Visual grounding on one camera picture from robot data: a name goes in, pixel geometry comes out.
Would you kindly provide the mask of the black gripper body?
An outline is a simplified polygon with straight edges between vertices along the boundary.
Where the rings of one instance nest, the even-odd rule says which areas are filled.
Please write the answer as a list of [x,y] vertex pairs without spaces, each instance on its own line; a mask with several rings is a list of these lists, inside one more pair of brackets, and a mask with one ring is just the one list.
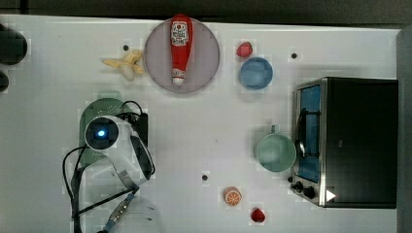
[[144,144],[148,144],[149,116],[146,113],[122,113],[120,118],[129,122],[132,128],[137,131]]

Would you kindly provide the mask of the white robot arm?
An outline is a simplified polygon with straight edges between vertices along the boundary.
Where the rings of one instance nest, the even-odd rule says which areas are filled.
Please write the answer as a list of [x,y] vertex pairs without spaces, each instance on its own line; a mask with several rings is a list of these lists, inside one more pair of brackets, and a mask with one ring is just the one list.
[[97,204],[125,191],[127,197],[115,209],[120,215],[134,198],[133,191],[155,174],[148,146],[136,127],[118,116],[95,117],[86,126],[85,142],[100,158],[84,169],[82,201]]

